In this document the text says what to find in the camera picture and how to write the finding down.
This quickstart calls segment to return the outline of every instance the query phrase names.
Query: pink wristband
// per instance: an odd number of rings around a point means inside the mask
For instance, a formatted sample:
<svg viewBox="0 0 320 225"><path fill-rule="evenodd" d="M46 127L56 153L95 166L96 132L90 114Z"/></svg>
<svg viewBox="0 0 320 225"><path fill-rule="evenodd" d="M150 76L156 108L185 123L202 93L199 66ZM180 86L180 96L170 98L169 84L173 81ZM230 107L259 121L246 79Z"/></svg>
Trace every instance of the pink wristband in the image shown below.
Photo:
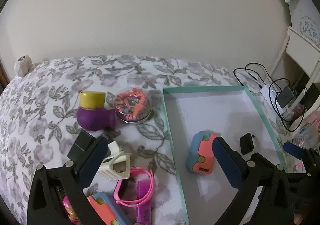
<svg viewBox="0 0 320 225"><path fill-rule="evenodd" d="M141 205L144 205L146 202L148 202L151 199L154 192L154 184L155 184L155 177L154 177L153 171L151 170L150 172L148 172L146 170L143 170L141 167L131 167L130 176L138 175L138 174L147 174L150 178L150 187L147 194L141 199L134 200L134 201L121 200L118 194L122 184L122 180L118 180L116 188L113 192L113 197L116 200L117 204L121 204L127 207L139 207Z"/></svg>

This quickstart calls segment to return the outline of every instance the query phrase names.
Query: white roll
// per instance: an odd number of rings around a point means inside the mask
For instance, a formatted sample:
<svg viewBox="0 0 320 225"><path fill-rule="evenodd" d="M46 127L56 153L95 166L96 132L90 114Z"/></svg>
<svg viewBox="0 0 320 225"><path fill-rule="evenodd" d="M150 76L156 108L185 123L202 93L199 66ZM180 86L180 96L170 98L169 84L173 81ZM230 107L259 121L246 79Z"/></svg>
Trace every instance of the white roll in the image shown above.
<svg viewBox="0 0 320 225"><path fill-rule="evenodd" d="M32 61L28 55L20 57L14 64L14 73L18 77L24 77L31 69Z"/></svg>

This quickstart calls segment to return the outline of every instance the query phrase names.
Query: clear plastic container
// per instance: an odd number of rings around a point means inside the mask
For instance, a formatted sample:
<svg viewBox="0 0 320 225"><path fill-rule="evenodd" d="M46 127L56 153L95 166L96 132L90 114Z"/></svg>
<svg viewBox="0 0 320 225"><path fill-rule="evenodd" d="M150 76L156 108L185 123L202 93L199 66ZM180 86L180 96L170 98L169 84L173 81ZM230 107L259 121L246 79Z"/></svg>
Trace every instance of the clear plastic container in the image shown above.
<svg viewBox="0 0 320 225"><path fill-rule="evenodd" d="M129 87L114 98L116 115L128 124L140 124L147 120L152 110L150 94L139 87Z"/></svg>
<svg viewBox="0 0 320 225"><path fill-rule="evenodd" d="M306 117L298 134L293 138L293 143L301 148L319 149L320 146L320 112L313 111Z"/></svg>

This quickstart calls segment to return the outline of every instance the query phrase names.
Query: white power strip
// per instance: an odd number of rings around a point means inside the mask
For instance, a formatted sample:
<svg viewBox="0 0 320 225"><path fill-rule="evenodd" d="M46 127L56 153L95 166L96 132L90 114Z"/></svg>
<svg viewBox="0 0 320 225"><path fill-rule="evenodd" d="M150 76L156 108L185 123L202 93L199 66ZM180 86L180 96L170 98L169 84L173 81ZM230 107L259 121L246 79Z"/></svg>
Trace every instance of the white power strip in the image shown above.
<svg viewBox="0 0 320 225"><path fill-rule="evenodd" d="M275 91L275 89L273 87L271 87L271 89L270 89L271 101L270 101L269 87L270 87L270 84L264 85L260 92L264 96L264 98L266 99L266 101L268 102L270 107L272 107L272 105L273 105L273 107L276 109L276 104L275 104L276 91ZM276 103L277 103L277 107L278 107L280 115L282 115L282 117L285 120L290 120L293 117L293 112L289 111L289 108L287 106L285 106L284 108L281 108L280 105L278 104L278 102L276 102Z"/></svg>

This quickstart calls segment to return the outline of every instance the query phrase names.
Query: yellow lid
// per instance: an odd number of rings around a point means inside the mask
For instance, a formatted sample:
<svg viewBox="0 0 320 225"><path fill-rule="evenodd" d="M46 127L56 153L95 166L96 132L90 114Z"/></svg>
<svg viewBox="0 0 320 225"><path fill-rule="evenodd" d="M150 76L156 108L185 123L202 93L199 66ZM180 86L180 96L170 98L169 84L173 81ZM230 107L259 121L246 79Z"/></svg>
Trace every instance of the yellow lid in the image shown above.
<svg viewBox="0 0 320 225"><path fill-rule="evenodd" d="M80 107L96 109L104 106L106 94L101 91L82 90L79 92Z"/></svg>

